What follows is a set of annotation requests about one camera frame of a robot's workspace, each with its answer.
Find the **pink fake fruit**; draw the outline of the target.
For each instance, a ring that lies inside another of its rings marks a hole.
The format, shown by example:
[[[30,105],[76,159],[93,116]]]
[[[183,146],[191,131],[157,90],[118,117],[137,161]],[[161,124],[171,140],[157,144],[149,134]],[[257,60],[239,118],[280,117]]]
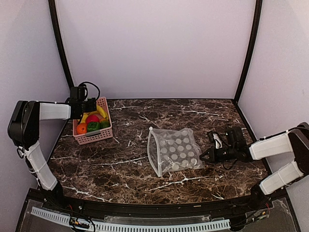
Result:
[[[86,124],[91,122],[99,122],[99,118],[96,115],[89,115],[86,119]]]

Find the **orange fake fruit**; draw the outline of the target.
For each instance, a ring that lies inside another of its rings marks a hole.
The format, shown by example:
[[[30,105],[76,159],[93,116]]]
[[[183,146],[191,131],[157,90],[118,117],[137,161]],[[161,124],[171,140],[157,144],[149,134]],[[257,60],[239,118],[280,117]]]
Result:
[[[84,134],[87,133],[87,124],[86,123],[80,123],[76,127],[77,134]]]

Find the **yellow fake banana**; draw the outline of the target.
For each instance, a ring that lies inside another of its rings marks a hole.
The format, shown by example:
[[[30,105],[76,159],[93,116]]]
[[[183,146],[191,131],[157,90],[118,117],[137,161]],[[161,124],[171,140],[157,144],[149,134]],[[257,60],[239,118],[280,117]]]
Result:
[[[89,115],[96,115],[99,119],[105,118],[105,119],[109,120],[108,114],[100,106],[97,106],[96,111],[93,111],[93,112],[90,112],[90,113],[84,113],[83,117],[81,119],[81,123],[86,123],[86,119]]]

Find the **green fake bell pepper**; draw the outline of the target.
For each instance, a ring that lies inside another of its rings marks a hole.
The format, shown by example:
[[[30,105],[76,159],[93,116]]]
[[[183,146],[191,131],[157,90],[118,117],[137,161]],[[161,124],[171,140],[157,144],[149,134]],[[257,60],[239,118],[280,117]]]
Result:
[[[100,123],[99,122],[89,122],[87,124],[87,132],[93,132],[100,130]]]

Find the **clear zip top bag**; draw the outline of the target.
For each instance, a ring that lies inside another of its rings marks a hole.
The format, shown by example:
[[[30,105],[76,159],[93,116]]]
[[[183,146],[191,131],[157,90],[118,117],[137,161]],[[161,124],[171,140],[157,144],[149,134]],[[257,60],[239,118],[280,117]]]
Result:
[[[205,163],[199,158],[201,149],[189,128],[164,130],[150,127],[147,155],[158,177],[163,177],[168,172],[205,167]]]

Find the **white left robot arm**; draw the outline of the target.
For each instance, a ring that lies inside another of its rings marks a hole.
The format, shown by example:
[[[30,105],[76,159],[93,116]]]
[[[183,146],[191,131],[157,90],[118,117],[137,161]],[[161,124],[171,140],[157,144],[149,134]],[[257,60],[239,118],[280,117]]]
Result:
[[[96,98],[70,99],[68,102],[18,101],[8,125],[8,136],[17,147],[30,173],[36,178],[49,203],[58,211],[68,207],[63,187],[51,172],[42,153],[39,137],[43,120],[80,119],[83,113],[96,110]]]

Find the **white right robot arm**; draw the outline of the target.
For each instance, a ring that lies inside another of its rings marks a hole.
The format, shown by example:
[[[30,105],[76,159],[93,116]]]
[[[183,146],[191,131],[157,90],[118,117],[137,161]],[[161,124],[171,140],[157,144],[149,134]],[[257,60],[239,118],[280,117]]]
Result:
[[[209,131],[208,138],[213,146],[199,158],[207,163],[224,163],[229,160],[253,162],[287,153],[294,156],[291,162],[251,188],[246,200],[251,210],[258,209],[275,191],[309,174],[309,125],[306,122],[250,144],[246,142],[240,127],[228,129],[225,136],[224,141],[217,132]]]

